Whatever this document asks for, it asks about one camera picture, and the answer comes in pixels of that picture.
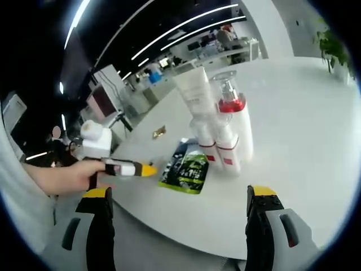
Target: small white bottle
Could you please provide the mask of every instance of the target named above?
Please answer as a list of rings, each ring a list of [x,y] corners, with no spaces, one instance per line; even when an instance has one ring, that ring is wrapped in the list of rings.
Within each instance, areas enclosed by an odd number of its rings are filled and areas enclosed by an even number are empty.
[[[222,114],[217,121],[215,142],[225,171],[231,175],[241,173],[239,136],[231,127],[232,114]]]
[[[190,123],[193,135],[196,137],[199,146],[207,157],[207,161],[211,167],[217,170],[223,169],[223,163],[219,156],[215,140],[213,138],[212,129],[209,121],[204,117],[195,117]]]

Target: plastic container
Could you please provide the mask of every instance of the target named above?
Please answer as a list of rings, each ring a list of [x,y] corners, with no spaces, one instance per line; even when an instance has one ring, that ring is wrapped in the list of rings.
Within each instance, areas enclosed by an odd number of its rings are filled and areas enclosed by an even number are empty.
[[[236,71],[223,72],[211,78],[210,84],[220,114],[232,114],[231,126],[240,136],[241,159],[249,161],[253,156],[253,137],[248,106],[243,93],[237,90]]]
[[[240,138],[231,126],[231,114],[224,114],[217,120],[215,143],[225,171],[231,175],[241,173]]]
[[[174,77],[174,82],[193,117],[217,112],[204,67],[177,75]]]
[[[223,163],[215,145],[209,120],[206,117],[193,118],[190,127],[199,146],[207,157],[209,165],[217,170],[223,169]]]

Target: white bottle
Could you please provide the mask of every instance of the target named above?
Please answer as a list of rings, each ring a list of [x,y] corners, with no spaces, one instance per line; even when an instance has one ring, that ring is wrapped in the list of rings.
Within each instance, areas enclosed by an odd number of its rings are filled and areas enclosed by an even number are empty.
[[[217,170],[222,170],[222,160],[215,145],[215,140],[213,138],[212,129],[208,119],[204,117],[196,117],[192,119],[190,127],[193,131],[193,135],[198,141],[199,146],[207,157],[209,165]]]
[[[240,136],[241,159],[249,161],[253,156],[252,129],[247,102],[244,94],[236,89],[235,76],[236,71],[223,72],[215,75],[210,82],[217,92],[219,112],[233,115],[231,126]]]
[[[240,138],[232,130],[232,115],[222,115],[218,120],[215,142],[226,172],[232,175],[239,175],[241,173]]]

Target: potted plant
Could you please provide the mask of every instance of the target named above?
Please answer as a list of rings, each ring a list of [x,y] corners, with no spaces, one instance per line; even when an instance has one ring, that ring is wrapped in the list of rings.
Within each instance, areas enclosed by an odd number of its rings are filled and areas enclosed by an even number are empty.
[[[337,36],[327,29],[324,32],[317,31],[317,39],[321,57],[327,61],[328,71],[331,73],[332,70],[333,74],[346,84],[349,83],[350,77],[355,79],[349,53]]]

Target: green leaves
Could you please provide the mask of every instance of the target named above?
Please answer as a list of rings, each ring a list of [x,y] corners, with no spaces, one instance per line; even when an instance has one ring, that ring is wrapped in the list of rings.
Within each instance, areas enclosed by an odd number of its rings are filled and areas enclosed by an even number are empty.
[[[317,31],[316,34],[321,50],[321,57],[322,59],[327,60],[328,71],[331,73],[331,68],[333,69],[337,59],[341,66],[346,63],[350,74],[354,75],[354,70],[350,63],[346,48],[337,36],[329,29],[325,32]]]

